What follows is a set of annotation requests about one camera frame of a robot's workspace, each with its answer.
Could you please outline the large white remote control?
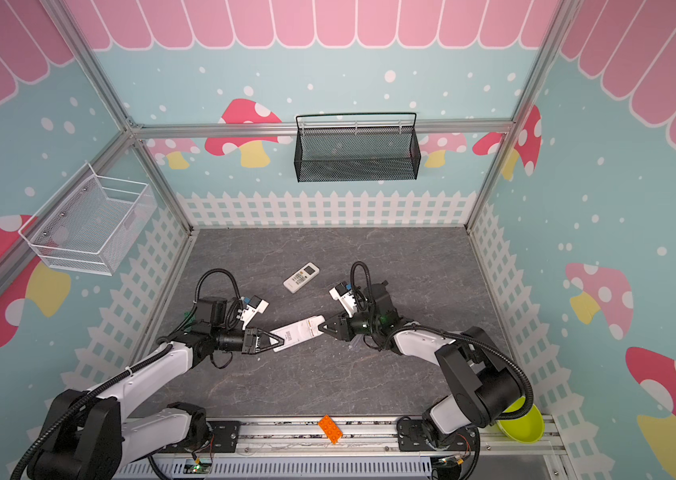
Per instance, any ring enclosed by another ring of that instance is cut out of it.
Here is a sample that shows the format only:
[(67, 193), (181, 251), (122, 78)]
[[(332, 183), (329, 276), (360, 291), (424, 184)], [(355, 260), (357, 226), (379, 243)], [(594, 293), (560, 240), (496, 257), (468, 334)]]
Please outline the large white remote control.
[(275, 347), (273, 351), (280, 352), (321, 336), (323, 332), (319, 330), (319, 326), (324, 322), (325, 318), (318, 315), (273, 330), (273, 334), (284, 340), (284, 344)]

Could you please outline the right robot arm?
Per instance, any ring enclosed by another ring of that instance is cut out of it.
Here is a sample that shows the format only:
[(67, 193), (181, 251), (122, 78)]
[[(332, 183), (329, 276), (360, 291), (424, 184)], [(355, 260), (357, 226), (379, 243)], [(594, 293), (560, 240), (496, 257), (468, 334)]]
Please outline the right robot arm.
[(401, 438), (445, 450), (464, 435), (476, 446), (481, 428), (520, 419), (532, 411), (534, 391), (528, 375), (499, 350), (486, 331), (471, 327), (451, 332), (422, 325), (399, 314), (386, 281), (372, 281), (369, 267), (356, 261), (350, 280), (330, 291), (344, 311), (319, 326), (333, 338), (361, 339), (379, 352), (417, 358), (440, 368), (450, 394), (420, 419), (401, 419)]

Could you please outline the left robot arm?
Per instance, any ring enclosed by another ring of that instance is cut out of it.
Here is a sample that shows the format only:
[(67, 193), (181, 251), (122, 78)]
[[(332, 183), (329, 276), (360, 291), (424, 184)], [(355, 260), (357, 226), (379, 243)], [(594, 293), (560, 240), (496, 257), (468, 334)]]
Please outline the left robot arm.
[(67, 389), (52, 401), (40, 434), (11, 472), (14, 479), (111, 479), (124, 465), (168, 445), (201, 450), (212, 438), (204, 408), (173, 403), (131, 420), (133, 411), (171, 380), (216, 352), (257, 355), (284, 346), (272, 332), (249, 322), (267, 304), (234, 296), (201, 309), (200, 297), (169, 335), (141, 361), (87, 390)]

